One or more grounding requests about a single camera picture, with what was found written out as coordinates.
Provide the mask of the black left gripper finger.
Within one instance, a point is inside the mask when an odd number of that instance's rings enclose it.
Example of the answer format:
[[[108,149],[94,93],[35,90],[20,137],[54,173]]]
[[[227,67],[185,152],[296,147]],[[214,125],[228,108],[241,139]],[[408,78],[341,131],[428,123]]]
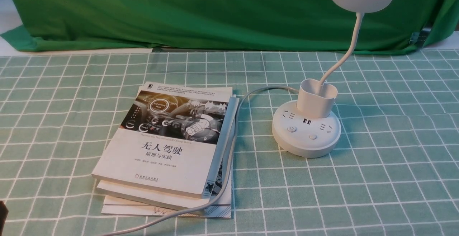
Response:
[[[9,210],[3,201],[0,201],[0,236],[3,235],[4,226]]]

